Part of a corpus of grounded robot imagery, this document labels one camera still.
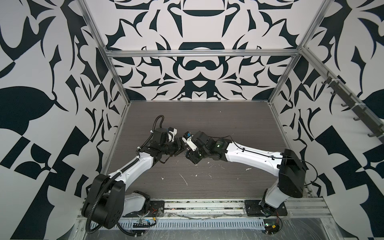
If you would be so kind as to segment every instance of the dark wood surface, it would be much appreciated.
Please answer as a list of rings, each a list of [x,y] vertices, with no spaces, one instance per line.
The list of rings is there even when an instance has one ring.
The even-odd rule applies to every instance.
[[[176,128],[177,136],[186,131],[203,131],[215,137],[231,135],[234,141],[257,149],[285,148],[265,102],[138,101],[130,106],[109,172],[133,159],[137,146],[148,138],[153,121],[160,114],[165,116],[163,127]],[[275,180],[267,172],[240,163],[203,159],[195,165],[181,153],[165,164],[158,162],[127,193],[139,190],[151,198],[251,198],[262,197]]]

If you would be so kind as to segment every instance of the brown table surface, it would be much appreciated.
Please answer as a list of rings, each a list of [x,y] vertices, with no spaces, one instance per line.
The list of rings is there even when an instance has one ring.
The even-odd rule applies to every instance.
[[[137,146],[148,138],[160,114],[165,116],[162,126],[176,128],[177,136],[186,131],[203,131],[209,136],[231,135],[234,141],[261,150],[282,152],[285,148],[265,102],[136,101],[128,110],[108,172],[133,159]],[[139,190],[153,199],[262,197],[275,180],[271,174],[241,163],[203,159],[195,165],[181,153],[142,174],[127,194]]]

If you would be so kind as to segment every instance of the wall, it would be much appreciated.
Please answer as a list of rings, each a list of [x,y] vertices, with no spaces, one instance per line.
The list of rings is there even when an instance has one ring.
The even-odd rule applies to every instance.
[[[73,0],[0,3],[1,239],[65,239],[125,103]]]
[[[87,0],[110,50],[296,48],[321,2]],[[268,56],[115,60],[132,100],[266,100],[289,62]]]
[[[383,118],[383,2],[336,0],[310,50]],[[359,240],[384,237],[384,145],[301,57],[274,102],[292,149],[312,163],[313,190]],[[309,166],[308,179],[316,174]]]

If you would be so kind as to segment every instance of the white scratch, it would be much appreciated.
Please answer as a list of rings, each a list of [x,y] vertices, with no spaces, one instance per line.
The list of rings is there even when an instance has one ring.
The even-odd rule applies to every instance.
[[[183,178],[183,180],[184,180],[185,184],[188,186],[187,181],[184,178]]]

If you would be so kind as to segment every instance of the black and white pattern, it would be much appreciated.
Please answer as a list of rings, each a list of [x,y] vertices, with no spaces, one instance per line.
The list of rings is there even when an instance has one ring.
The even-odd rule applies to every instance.
[[[308,47],[384,119],[382,0],[335,0]]]
[[[87,0],[111,50],[296,48],[320,0]]]
[[[0,238],[58,239],[125,107],[77,2],[0,3],[0,103]]]
[[[359,240],[384,237],[384,145],[322,81],[301,57],[274,102],[279,121],[291,148],[316,167],[314,194],[324,197],[337,224]]]
[[[267,100],[290,56],[114,58],[131,100]]]

